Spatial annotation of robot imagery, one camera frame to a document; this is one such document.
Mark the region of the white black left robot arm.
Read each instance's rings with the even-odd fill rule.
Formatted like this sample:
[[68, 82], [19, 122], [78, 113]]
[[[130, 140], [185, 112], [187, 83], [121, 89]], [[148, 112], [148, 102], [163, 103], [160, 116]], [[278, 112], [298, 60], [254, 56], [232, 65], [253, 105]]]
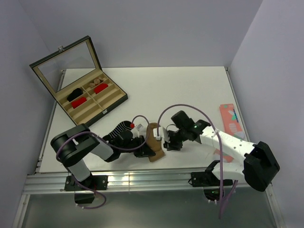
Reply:
[[137, 158], [156, 155], [144, 136], [133, 135], [133, 128], [130, 121], [122, 121], [100, 141], [85, 124], [80, 124], [57, 135], [50, 144], [56, 152], [56, 159], [75, 177], [76, 185], [86, 190], [93, 183], [92, 174], [83, 160], [89, 153], [105, 162], [117, 160], [122, 153], [132, 153]]

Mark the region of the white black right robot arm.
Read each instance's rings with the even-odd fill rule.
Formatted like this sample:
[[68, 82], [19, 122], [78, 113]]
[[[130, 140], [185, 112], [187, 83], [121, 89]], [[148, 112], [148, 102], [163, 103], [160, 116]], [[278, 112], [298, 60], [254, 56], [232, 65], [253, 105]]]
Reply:
[[176, 131], [159, 129], [164, 138], [164, 148], [169, 151], [179, 151], [185, 141], [195, 141], [202, 145], [211, 146], [233, 157], [233, 162], [220, 163], [213, 161], [197, 177], [202, 187], [225, 186], [233, 181], [245, 181], [253, 189], [263, 192], [280, 170], [268, 144], [243, 141], [227, 133], [214, 130], [210, 123], [198, 120], [194, 122], [184, 111], [177, 112], [172, 118]]

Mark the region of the tan ribbed sock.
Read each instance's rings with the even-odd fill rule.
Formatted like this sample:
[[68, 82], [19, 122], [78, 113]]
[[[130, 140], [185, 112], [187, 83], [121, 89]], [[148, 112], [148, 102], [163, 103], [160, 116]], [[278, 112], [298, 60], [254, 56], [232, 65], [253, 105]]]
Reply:
[[165, 156], [165, 153], [162, 149], [161, 141], [157, 141], [153, 135], [153, 130], [157, 128], [157, 123], [150, 123], [146, 129], [146, 136], [147, 136], [147, 145], [155, 152], [154, 156], [149, 156], [150, 162], [155, 162], [160, 160]]

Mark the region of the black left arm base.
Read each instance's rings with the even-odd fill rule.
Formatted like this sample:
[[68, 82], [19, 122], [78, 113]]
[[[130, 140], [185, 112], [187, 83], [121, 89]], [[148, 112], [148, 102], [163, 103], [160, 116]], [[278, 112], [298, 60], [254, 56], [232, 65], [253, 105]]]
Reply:
[[[107, 190], [108, 176], [107, 175], [90, 175], [83, 181], [77, 181], [71, 175], [67, 176], [64, 191], [74, 192], [74, 201], [79, 207], [85, 209], [96, 209], [102, 207], [106, 203], [106, 196], [99, 192]], [[103, 202], [98, 206], [89, 206], [97, 197], [101, 197]]]

